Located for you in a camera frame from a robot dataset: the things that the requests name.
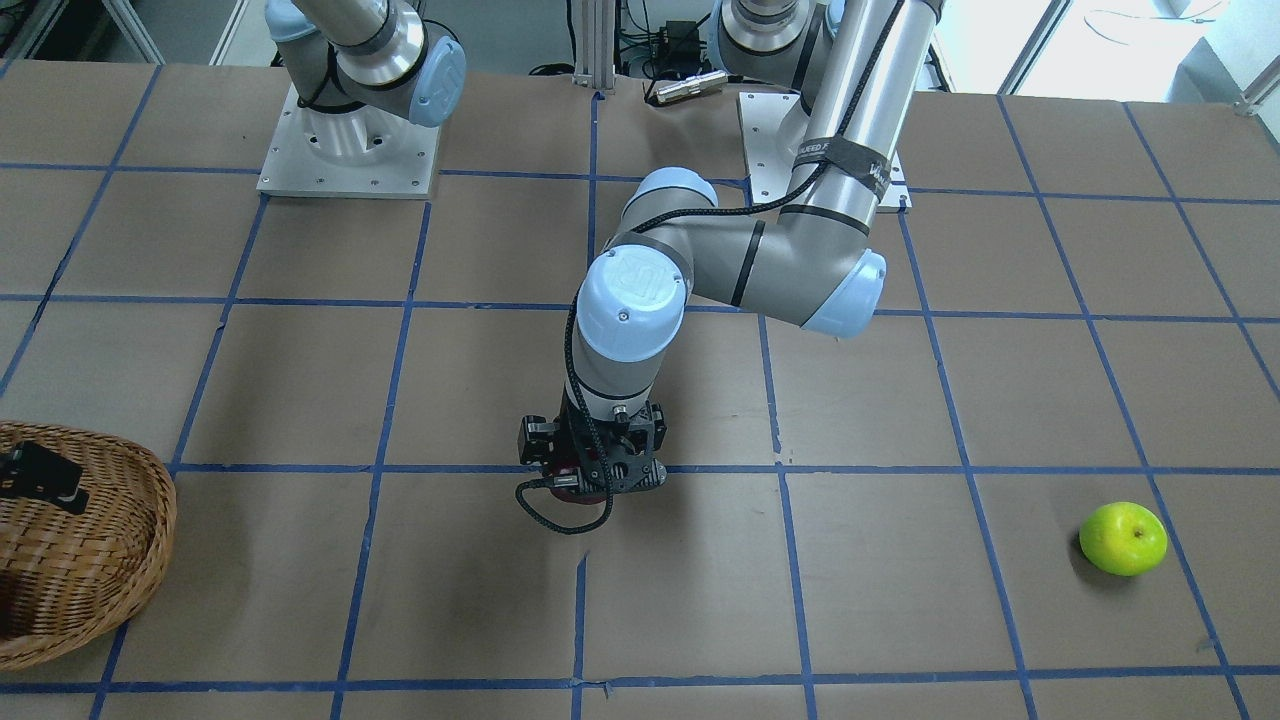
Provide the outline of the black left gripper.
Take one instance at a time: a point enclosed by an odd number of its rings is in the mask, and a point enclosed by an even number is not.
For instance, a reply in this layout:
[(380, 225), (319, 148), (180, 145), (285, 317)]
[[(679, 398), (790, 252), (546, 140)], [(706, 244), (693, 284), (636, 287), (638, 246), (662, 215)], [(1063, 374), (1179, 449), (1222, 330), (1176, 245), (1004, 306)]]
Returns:
[(556, 466), (579, 465), (616, 495), (654, 489), (667, 482), (667, 468), (657, 459), (667, 430), (659, 404), (646, 402), (627, 421), (593, 423), (605, 452), (604, 462), (588, 428), (589, 416), (566, 400), (556, 420)]

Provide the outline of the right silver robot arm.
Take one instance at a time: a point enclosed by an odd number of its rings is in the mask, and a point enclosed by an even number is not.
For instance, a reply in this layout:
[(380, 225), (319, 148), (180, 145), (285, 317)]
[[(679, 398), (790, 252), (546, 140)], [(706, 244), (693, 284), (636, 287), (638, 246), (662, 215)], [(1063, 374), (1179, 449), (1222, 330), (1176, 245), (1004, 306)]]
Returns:
[(407, 1), (269, 1), (265, 22), (326, 172), (376, 167), (456, 109), (467, 61), (449, 31)]

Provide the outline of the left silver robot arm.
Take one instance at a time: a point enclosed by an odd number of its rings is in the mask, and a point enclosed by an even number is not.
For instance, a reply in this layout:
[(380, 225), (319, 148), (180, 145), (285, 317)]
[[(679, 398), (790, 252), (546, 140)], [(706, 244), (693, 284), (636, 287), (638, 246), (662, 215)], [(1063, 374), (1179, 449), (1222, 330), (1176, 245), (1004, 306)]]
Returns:
[(774, 86), (783, 111), (776, 169), (744, 208), (719, 204), (684, 167), (652, 172), (575, 296), (563, 402), (527, 416), (520, 460), (557, 497), (600, 503), (666, 480), (652, 400), (691, 297), (836, 338), (879, 302), (886, 260), (870, 247), (916, 76), (941, 1), (719, 1), (707, 50), (731, 76)]

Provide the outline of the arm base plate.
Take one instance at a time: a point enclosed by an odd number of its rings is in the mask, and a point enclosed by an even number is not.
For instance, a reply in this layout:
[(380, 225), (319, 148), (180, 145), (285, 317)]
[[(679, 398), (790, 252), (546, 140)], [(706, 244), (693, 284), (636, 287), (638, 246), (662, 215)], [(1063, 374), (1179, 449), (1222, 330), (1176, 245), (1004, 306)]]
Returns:
[(739, 119), (753, 205), (780, 199), (788, 190), (794, 158), (809, 122), (800, 100), (799, 94), (791, 92), (739, 94)]
[(428, 200), (439, 129), (376, 108), (325, 114), (289, 87), (256, 188), (273, 197)]

